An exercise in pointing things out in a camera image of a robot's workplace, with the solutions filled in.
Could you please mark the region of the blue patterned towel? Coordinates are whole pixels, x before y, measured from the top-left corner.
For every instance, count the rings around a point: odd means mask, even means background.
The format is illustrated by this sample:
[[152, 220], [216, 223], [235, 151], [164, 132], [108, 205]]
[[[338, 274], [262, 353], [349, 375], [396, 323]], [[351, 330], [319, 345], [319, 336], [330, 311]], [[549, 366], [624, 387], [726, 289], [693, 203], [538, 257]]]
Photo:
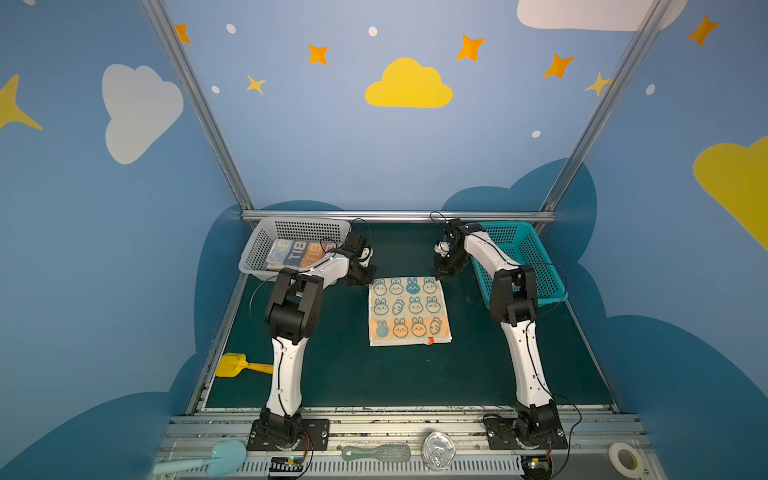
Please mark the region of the blue patterned towel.
[[453, 340], [443, 288], [434, 277], [375, 279], [369, 286], [368, 306], [371, 347]]

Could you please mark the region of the cream rabbit lettered towel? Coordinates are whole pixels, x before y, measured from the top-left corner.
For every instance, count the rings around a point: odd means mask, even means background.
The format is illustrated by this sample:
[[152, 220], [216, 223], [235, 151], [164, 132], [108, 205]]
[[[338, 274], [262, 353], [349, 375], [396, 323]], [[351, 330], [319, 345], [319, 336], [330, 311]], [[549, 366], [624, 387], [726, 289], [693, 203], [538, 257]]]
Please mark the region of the cream rabbit lettered towel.
[[277, 239], [267, 254], [265, 269], [279, 271], [283, 268], [307, 268], [336, 247], [337, 243], [334, 241]]

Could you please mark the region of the white perforated plastic basket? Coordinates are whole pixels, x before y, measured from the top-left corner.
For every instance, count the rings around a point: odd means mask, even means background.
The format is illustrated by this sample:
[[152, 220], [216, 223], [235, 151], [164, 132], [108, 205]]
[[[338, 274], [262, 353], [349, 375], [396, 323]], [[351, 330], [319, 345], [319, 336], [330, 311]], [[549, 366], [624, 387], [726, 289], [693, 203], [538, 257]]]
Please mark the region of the white perforated plastic basket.
[[343, 220], [285, 216], [261, 220], [241, 254], [239, 270], [269, 280], [284, 267], [309, 267], [341, 246], [350, 231], [351, 224]]

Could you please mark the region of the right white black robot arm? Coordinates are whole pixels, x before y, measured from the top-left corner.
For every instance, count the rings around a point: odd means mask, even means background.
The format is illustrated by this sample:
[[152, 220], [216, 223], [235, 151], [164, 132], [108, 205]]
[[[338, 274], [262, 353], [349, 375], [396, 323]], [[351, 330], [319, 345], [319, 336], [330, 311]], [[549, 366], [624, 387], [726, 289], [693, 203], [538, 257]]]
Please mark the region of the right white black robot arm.
[[559, 411], [544, 377], [537, 345], [538, 287], [535, 269], [509, 257], [478, 223], [452, 219], [434, 247], [436, 278], [451, 277], [469, 259], [492, 279], [489, 311], [507, 340], [516, 381], [517, 442], [524, 448], [554, 443], [562, 433]]

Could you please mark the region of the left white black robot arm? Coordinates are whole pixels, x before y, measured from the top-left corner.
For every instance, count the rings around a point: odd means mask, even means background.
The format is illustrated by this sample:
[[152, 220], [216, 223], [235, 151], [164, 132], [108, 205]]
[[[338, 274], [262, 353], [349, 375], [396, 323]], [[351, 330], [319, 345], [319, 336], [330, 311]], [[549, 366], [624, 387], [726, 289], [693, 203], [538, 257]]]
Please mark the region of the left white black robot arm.
[[265, 322], [273, 348], [273, 373], [256, 435], [280, 449], [296, 446], [303, 437], [301, 377], [306, 347], [321, 315], [324, 290], [343, 280], [350, 285], [372, 283], [376, 267], [373, 248], [354, 252], [338, 248], [308, 267], [282, 269], [267, 303]]

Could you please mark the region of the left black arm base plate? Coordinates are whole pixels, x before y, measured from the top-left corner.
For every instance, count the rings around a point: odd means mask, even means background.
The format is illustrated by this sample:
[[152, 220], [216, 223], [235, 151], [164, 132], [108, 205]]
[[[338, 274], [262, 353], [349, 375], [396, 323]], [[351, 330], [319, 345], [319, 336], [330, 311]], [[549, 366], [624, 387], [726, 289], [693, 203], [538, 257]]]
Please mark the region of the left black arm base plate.
[[247, 451], [297, 451], [328, 448], [330, 422], [327, 419], [302, 419], [299, 424], [280, 419], [276, 425], [255, 420], [246, 441]]

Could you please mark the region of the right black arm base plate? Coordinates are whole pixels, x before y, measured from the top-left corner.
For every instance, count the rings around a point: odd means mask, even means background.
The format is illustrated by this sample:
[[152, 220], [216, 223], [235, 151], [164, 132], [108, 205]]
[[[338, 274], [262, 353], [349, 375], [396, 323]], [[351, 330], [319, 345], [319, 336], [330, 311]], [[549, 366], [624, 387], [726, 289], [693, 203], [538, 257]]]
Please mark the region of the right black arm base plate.
[[566, 450], [569, 447], [562, 429], [542, 434], [523, 435], [517, 418], [485, 415], [482, 418], [486, 438], [491, 450]]

